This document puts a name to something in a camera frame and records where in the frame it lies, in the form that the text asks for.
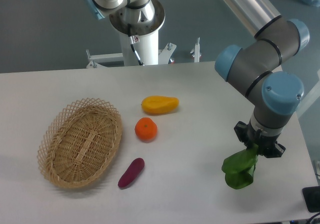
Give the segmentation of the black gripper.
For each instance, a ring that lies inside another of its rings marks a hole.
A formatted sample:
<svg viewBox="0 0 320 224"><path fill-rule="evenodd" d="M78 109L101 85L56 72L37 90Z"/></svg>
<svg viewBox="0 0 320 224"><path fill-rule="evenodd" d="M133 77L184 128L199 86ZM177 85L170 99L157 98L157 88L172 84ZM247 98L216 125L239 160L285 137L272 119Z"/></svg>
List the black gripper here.
<svg viewBox="0 0 320 224"><path fill-rule="evenodd" d="M234 127L238 140L243 143L247 149L256 147L256 153L266 158L281 158L286 148L278 143L276 136L266 136L261 129L254 130L249 122L248 124L239 121Z"/></svg>

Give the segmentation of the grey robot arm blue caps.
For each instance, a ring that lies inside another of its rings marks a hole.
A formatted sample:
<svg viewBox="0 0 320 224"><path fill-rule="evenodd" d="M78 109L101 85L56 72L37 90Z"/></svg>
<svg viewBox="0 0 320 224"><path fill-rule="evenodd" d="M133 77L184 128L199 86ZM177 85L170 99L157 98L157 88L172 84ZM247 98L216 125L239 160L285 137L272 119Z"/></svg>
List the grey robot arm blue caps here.
<svg viewBox="0 0 320 224"><path fill-rule="evenodd" d="M255 38L247 48L230 45L216 58L215 71L254 105L249 123L234 127L247 148L257 146L266 158L279 158L285 147L277 139L300 104L302 81L276 71L309 42L307 26L286 20L269 0L224 0ZM167 64L158 50L165 11L158 0L85 0L94 16L108 18L118 31L126 66Z"/></svg>

